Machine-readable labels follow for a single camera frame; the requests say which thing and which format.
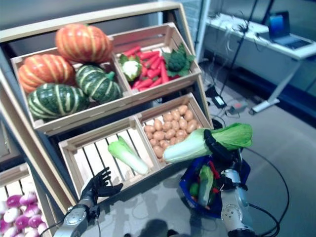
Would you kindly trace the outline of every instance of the pumpkin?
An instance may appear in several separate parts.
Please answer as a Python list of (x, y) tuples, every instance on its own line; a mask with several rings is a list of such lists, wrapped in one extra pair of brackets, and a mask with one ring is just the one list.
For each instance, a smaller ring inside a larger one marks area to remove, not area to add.
[(45, 83), (75, 84), (75, 70), (62, 56), (33, 55), (19, 68), (18, 79), (25, 92), (30, 93)]
[(57, 50), (63, 57), (79, 63), (103, 63), (112, 52), (112, 42), (95, 26), (69, 24), (56, 34)]
[(105, 103), (122, 96), (119, 85), (114, 82), (114, 72), (106, 74), (98, 66), (82, 65), (76, 72), (77, 85), (95, 101)]
[(28, 105), (35, 119), (51, 120), (86, 109), (89, 98), (74, 86), (46, 83), (28, 95)]

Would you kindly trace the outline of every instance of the gray floor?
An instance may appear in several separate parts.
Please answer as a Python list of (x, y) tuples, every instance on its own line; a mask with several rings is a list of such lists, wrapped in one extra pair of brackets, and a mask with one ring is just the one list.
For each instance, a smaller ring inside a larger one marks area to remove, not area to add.
[[(217, 86), (225, 76), (218, 74)], [(252, 94), (233, 83), (225, 88), (226, 101)], [(222, 112), (210, 107), (213, 115)], [(248, 123), (253, 128), (252, 149), (272, 161), (284, 175), (290, 191), (289, 210), (281, 223), (280, 237), (314, 237), (316, 225), (316, 129), (298, 118), (272, 106), (251, 116), (249, 109), (240, 118), (222, 116), (227, 125), (234, 122)], [(265, 161), (249, 151), (243, 152), (251, 166), (247, 185), (249, 202), (270, 211), (278, 219), (285, 208), (286, 192), (277, 172)], [(164, 237), (168, 229), (176, 229), (184, 236), (226, 237), (221, 220), (204, 218), (191, 212), (181, 201), (183, 196), (178, 182), (184, 170), (171, 177), (155, 177), (157, 182), (148, 190), (139, 188), (129, 194), (103, 203), (100, 227), (101, 236), (122, 237), (131, 233), (134, 237)], [(257, 234), (273, 226), (265, 214), (250, 210)], [(83, 236), (97, 236), (96, 226)]]

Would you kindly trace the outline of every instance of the wooden crate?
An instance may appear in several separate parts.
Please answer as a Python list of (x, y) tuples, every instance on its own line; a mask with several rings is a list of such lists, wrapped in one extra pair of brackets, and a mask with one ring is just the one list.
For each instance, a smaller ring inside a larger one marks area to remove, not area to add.
[[(125, 87), (129, 88), (130, 90), (130, 85), (124, 73), (122, 72), (118, 61), (121, 53), (136, 46), (141, 46), (142, 52), (160, 51), (170, 53), (173, 49), (177, 49), (180, 43), (183, 43), (186, 53), (188, 55), (192, 55), (174, 23), (166, 23), (160, 26), (140, 28), (133, 31), (111, 35), (111, 37), (113, 38), (114, 46), (114, 64), (116, 67), (118, 67), (120, 76), (125, 78)], [(194, 60), (190, 67), (190, 73), (185, 77), (174, 79), (168, 83), (164, 83), (141, 92), (139, 92), (137, 89), (132, 90), (133, 104), (136, 105), (140, 102), (143, 103), (150, 101), (192, 85), (198, 80), (198, 75), (200, 74), (201, 70), (196, 60)]]
[[(33, 178), (26, 163), (0, 173), (0, 200), (5, 201), (11, 195), (22, 195), (32, 191), (35, 191), (38, 197), (38, 206), (41, 209), (43, 219), (47, 226), (55, 224), (56, 219), (49, 199), (38, 182)], [(56, 228), (51, 228), (45, 232), (43, 236), (51, 237), (56, 230)]]
[[(32, 55), (35, 54), (55, 54), (59, 55), (57, 48), (51, 48), (47, 50), (38, 51), (35, 53), (26, 54), (23, 56), (15, 57), (11, 59), (14, 73), (16, 78), (18, 78), (18, 69), (23, 65), (23, 61)], [(82, 64), (74, 63), (72, 62), (72, 65), (75, 69), (77, 69)], [(125, 110), (130, 107), (131, 96), (128, 91), (130, 91), (129, 88), (126, 87), (126, 83), (124, 82), (125, 79), (123, 79), (120, 76), (120, 73), (118, 73), (118, 69), (114, 66), (113, 62), (104, 63), (101, 65), (101, 67), (108, 69), (107, 71), (114, 71), (116, 73), (116, 82), (121, 86), (121, 89), (123, 91), (123, 97), (119, 98), (114, 101), (110, 101), (105, 104), (98, 104), (94, 101), (90, 101), (90, 106), (88, 109), (74, 113), (72, 115), (64, 116), (58, 119), (54, 119), (49, 122), (44, 122), (43, 120), (34, 120), (31, 112), (28, 109), (28, 113), (31, 119), (32, 126), (35, 130), (42, 131), (46, 135), (54, 135), (63, 131), (66, 131), (68, 129), (78, 127), (82, 124), (94, 121), (96, 119), (102, 118), (104, 116)], [(23, 99), (26, 107), (28, 108), (27, 104), (27, 94), (24, 92), (22, 86), (20, 85), (20, 89), (23, 95)]]
[[(146, 137), (144, 132), (144, 127), (146, 125), (154, 125), (154, 119), (159, 119), (163, 123), (162, 115), (174, 109), (177, 109), (180, 105), (187, 105), (188, 109), (193, 112), (194, 119), (196, 119), (202, 125), (202, 127), (209, 127), (211, 129), (214, 129), (212, 122), (209, 122), (207, 120), (196, 99), (194, 98), (194, 95), (192, 93), (189, 93), (187, 95), (170, 100), (160, 106), (145, 110), (140, 113), (138, 118), (143, 128), (143, 136)], [(145, 141), (146, 145), (150, 147), (151, 156), (155, 157), (158, 160), (147, 137)], [(164, 167), (166, 163), (163, 160), (161, 161), (162, 162), (160, 162), (160, 165), (161, 167)]]
[[(203, 126), (212, 127), (199, 108), (194, 96), (190, 93), (164, 103), (161, 106), (154, 107), (134, 116), (124, 118), (60, 142), (59, 148), (64, 157), (78, 197), (80, 197), (84, 183), (106, 166), (108, 166), (112, 172), (111, 184), (116, 185), (123, 183), (123, 189), (163, 169), (166, 163), (161, 163), (157, 160), (141, 123), (150, 123), (150, 120), (159, 117), (161, 113), (172, 110), (182, 104), (189, 106), (192, 112), (194, 112), (195, 118), (198, 119)], [(108, 152), (108, 144), (116, 141), (118, 135), (122, 136), (130, 147), (135, 150), (139, 157), (149, 166), (149, 174), (144, 176), (139, 175), (123, 162), (111, 156)]]

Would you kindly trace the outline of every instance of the red onion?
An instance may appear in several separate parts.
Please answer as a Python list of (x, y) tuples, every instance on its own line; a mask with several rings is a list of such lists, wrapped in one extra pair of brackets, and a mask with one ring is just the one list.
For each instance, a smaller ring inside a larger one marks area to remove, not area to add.
[(27, 193), (20, 198), (20, 204), (27, 206), (38, 201), (35, 193)]
[(14, 236), (14, 237), (24, 237), (25, 235), (23, 234), (23, 233), (19, 233), (19, 234), (17, 234), (16, 236)]
[(14, 237), (18, 233), (19, 233), (19, 230), (15, 226), (12, 226), (4, 233), (3, 237)]
[(40, 209), (39, 207), (36, 205), (36, 204), (31, 204), (31, 205), (28, 205), (25, 212), (24, 212), (24, 215), (26, 217), (32, 217), (36, 214), (39, 214), (40, 212)]
[(38, 226), (39, 234), (41, 234), (46, 229), (47, 229), (47, 225), (44, 222), (40, 223), (40, 225)]
[(18, 230), (22, 230), (29, 225), (29, 218), (25, 215), (21, 215), (15, 220), (15, 226), (18, 228)]
[(26, 233), (25, 237), (38, 237), (40, 236), (36, 229), (32, 229)]
[(7, 210), (8, 206), (6, 204), (6, 201), (0, 201), (0, 214), (5, 214)]
[(32, 228), (37, 228), (40, 223), (42, 223), (40, 215), (32, 216), (29, 220), (29, 226)]
[(4, 220), (0, 220), (0, 235), (3, 235), (10, 227), (11, 223), (6, 223)]
[(19, 207), (21, 195), (12, 195), (6, 200), (8, 207)]
[(3, 219), (5, 222), (7, 223), (11, 223), (13, 221), (15, 221), (15, 219), (21, 214), (21, 210), (13, 207), (10, 208), (9, 210), (7, 210), (3, 216)]

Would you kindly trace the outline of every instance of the desk leg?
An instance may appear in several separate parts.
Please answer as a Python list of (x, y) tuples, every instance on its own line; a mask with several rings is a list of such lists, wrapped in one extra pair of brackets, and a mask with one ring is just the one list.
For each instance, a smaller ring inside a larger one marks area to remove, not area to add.
[(280, 102), (277, 97), (281, 94), (281, 92), (286, 87), (286, 85), (291, 81), (294, 74), (300, 68), (301, 64), (302, 64), (302, 61), (298, 61), (297, 64), (295, 65), (295, 67), (293, 68), (293, 70), (291, 71), (291, 73), (286, 78), (284, 78), (279, 83), (279, 85), (277, 85), (276, 89), (273, 91), (271, 96), (267, 100), (261, 102), (259, 105), (252, 107), (251, 110), (249, 111), (249, 113), (252, 115), (256, 114), (256, 113), (261, 112), (264, 109), (270, 107), (271, 105), (274, 105), (274, 104)]

